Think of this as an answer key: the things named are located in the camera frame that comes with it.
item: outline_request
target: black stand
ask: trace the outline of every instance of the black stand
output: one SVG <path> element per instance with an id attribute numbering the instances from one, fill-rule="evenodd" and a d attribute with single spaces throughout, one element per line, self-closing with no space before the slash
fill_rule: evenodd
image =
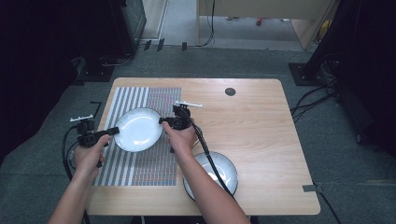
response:
<path id="1" fill-rule="evenodd" d="M 108 82 L 113 75 L 115 66 L 89 66 L 87 63 L 81 68 L 74 85 L 83 86 L 84 82 Z"/>
<path id="2" fill-rule="evenodd" d="M 305 73 L 306 63 L 289 63 L 289 69 L 293 75 L 294 83 L 296 86 L 324 86 L 327 85 L 326 81 L 320 79 L 321 76 L 318 72 L 317 76 L 308 76 Z"/>

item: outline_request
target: wire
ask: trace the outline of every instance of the wire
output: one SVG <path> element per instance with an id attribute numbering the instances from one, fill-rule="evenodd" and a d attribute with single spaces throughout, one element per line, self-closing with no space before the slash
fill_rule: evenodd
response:
<path id="1" fill-rule="evenodd" d="M 98 112 L 99 112 L 99 109 L 100 109 L 100 106 L 102 105 L 102 102 L 91 101 L 91 104 L 97 104 L 97 105 L 98 105 L 98 106 L 96 107 L 95 114 L 93 115 L 93 117 L 96 118 L 96 115 L 97 115 Z"/>
<path id="2" fill-rule="evenodd" d="M 68 164 L 69 164 L 69 166 L 71 166 L 74 170 L 76 170 L 76 166 L 73 165 L 72 159 L 69 158 L 69 157 L 70 157 L 69 155 L 70 155 L 70 152 L 72 151 L 73 146 L 75 146 L 77 143 L 78 143 L 78 141 L 76 141 L 75 143 L 73 143 L 73 145 L 67 150 L 67 153 L 66 153 L 66 158 L 67 158 L 67 160 L 68 160 Z"/>
<path id="3" fill-rule="evenodd" d="M 311 104 L 300 105 L 301 101 L 302 101 L 306 96 L 308 96 L 308 95 L 314 93 L 315 91 L 318 91 L 318 90 L 321 90 L 321 89 L 324 89 L 324 88 L 326 88 L 326 93 L 327 93 L 325 96 L 323 96 L 322 98 L 316 100 L 315 102 L 313 102 L 313 103 L 311 103 Z M 297 103 L 297 105 L 296 105 L 294 108 L 292 108 L 292 109 L 290 110 L 290 113 L 291 113 L 291 115 L 292 115 L 292 118 L 295 119 L 294 123 L 297 123 L 297 121 L 301 118 L 301 116 L 302 116 L 306 111 L 308 111 L 308 110 L 314 108 L 316 105 L 318 105 L 318 104 L 320 104 L 320 103 L 326 101 L 327 99 L 329 99 L 329 98 L 331 98 L 331 97 L 334 97 L 334 96 L 336 95 L 336 92 L 329 92 L 329 88 L 332 88 L 332 85 L 321 86 L 321 87 L 318 87 L 318 88 L 316 88 L 316 89 L 313 89 L 312 91 L 308 91 L 306 94 L 304 94 L 303 97 L 302 97 L 302 98 L 299 100 L 299 102 Z M 301 108 L 303 108 L 304 110 L 303 110 L 302 112 L 300 112 L 300 113 L 298 113 L 297 115 L 294 116 L 294 113 L 295 113 L 298 109 L 301 109 Z"/>
<path id="4" fill-rule="evenodd" d="M 317 183 L 315 183 L 315 181 L 312 180 L 312 183 L 314 183 L 315 187 L 318 187 Z M 318 193 L 322 199 L 324 200 L 324 202 L 327 204 L 327 206 L 329 206 L 330 210 L 332 211 L 332 215 L 335 217 L 335 219 L 337 220 L 338 224 L 341 224 L 340 218 L 338 218 L 337 214 L 335 213 L 334 209 L 332 208 L 332 205 L 329 203 L 329 201 L 327 200 L 326 196 L 324 196 L 324 194 L 322 192 Z"/>
<path id="5" fill-rule="evenodd" d="M 69 177 L 69 180 L 72 180 L 73 175 L 72 175 L 69 165 L 67 163 L 67 158 L 66 158 L 66 155 L 64 154 L 64 148 L 66 145 L 67 135 L 69 135 L 70 131 L 72 131 L 73 129 L 76 129 L 76 128 L 77 128 L 77 125 L 70 127 L 64 134 L 64 140 L 62 141 L 62 162 L 64 164 L 64 169 L 66 170 L 67 177 Z"/>
<path id="6" fill-rule="evenodd" d="M 212 169 L 213 169 L 213 172 L 215 172 L 215 175 L 216 175 L 216 177 L 218 178 L 218 180 L 219 180 L 221 186 L 222 186 L 222 187 L 224 188 L 224 190 L 235 200 L 235 198 L 233 197 L 233 194 L 230 192 L 230 190 L 227 188 L 227 185 L 226 185 L 226 184 L 224 183 L 224 181 L 222 180 L 222 178 L 221 178 L 221 176 L 220 176 L 220 174 L 219 174 L 219 171 L 218 171 L 218 169 L 216 168 L 216 165 L 215 165 L 215 163 L 213 162 L 212 157 L 210 156 L 210 152 L 209 152 L 209 149 L 208 149 L 208 147 L 207 147 L 207 144 L 206 144 L 206 141 L 205 141 L 205 139 L 204 139 L 204 135 L 203 135 L 203 133 L 202 133 L 201 128 L 198 127 L 198 126 L 194 123 L 194 121 L 190 118 L 190 116 L 188 115 L 188 113 L 187 113 L 184 109 L 181 109 L 181 111 L 183 111 L 184 115 L 186 116 L 186 118 L 187 118 L 188 121 L 190 122 L 191 126 L 194 128 L 195 134 L 197 135 L 198 140 L 200 141 L 200 143 L 201 143 L 201 145 L 202 145 L 202 148 L 204 149 L 204 153 L 205 153 L 205 155 L 206 155 L 206 158 L 207 158 L 207 160 L 209 161 L 210 166 L 211 166 Z"/>
<path id="7" fill-rule="evenodd" d="M 123 63 L 103 63 L 102 66 L 103 67 L 109 67 L 109 66 L 121 66 L 121 65 L 125 65 L 126 63 L 128 63 L 129 61 L 131 61 L 131 59 L 134 57 L 133 54 L 129 55 L 129 58 L 123 62 Z M 102 61 L 105 57 L 101 57 L 99 58 L 99 61 Z"/>
<path id="8" fill-rule="evenodd" d="M 72 172 L 70 171 L 70 167 L 69 167 L 69 165 L 67 163 L 67 154 L 66 155 L 64 154 L 64 152 L 65 152 L 64 148 L 65 148 L 65 145 L 66 145 L 67 135 L 69 135 L 70 131 L 72 131 L 73 129 L 76 129 L 76 128 L 77 128 L 77 125 L 74 125 L 74 126 L 70 127 L 66 131 L 66 133 L 64 134 L 64 140 L 62 141 L 62 162 L 64 164 L 64 169 L 66 170 L 67 177 L 69 177 L 70 181 L 73 179 L 73 175 L 72 175 Z M 90 218 L 88 217 L 87 210 L 84 210 L 83 220 L 85 220 L 86 224 L 90 224 L 91 223 L 90 222 Z"/>
<path id="9" fill-rule="evenodd" d="M 196 45 L 196 47 L 204 47 L 204 46 L 208 45 L 210 42 L 212 42 L 212 40 L 214 40 L 215 29 L 213 27 L 213 17 L 215 15 L 215 5 L 216 5 L 216 0 L 213 0 L 213 5 L 212 5 L 212 24 L 211 24 L 211 28 L 210 28 L 210 30 L 211 30 L 210 36 L 207 39 L 206 43 L 204 43 L 203 45 Z"/>

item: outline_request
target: gray striped mat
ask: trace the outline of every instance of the gray striped mat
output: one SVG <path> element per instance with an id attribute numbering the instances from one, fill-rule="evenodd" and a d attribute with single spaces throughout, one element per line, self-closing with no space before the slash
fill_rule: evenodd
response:
<path id="1" fill-rule="evenodd" d="M 181 88 L 119 87 L 114 93 L 105 130 L 115 126 L 127 111 L 149 107 L 161 117 L 172 117 L 172 105 L 180 100 Z M 164 134 L 147 150 L 128 152 L 110 141 L 104 150 L 103 167 L 95 186 L 174 186 L 177 164 Z"/>

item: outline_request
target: white plate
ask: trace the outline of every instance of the white plate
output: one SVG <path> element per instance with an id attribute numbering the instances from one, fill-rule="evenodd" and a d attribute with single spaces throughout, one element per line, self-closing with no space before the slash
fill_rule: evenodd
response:
<path id="1" fill-rule="evenodd" d="M 161 137 L 163 126 L 160 115 L 150 108 L 135 108 L 123 114 L 117 121 L 120 133 L 114 135 L 116 144 L 131 152 L 143 151 Z"/>
<path id="2" fill-rule="evenodd" d="M 236 192 L 236 187 L 238 186 L 238 177 L 235 166 L 233 166 L 233 163 L 227 157 L 219 154 L 218 152 L 210 152 L 210 156 L 212 157 L 212 161 L 215 163 L 216 169 L 218 170 L 221 179 L 223 180 L 231 194 L 234 195 Z M 212 179 L 221 186 L 218 178 L 215 175 L 215 172 L 212 169 L 212 166 L 207 160 L 205 153 L 196 155 L 195 159 L 202 165 L 202 167 L 204 167 L 204 169 L 212 177 Z M 189 183 L 187 183 L 187 180 L 184 176 L 183 184 L 189 196 L 194 200 L 194 196 L 192 195 Z"/>

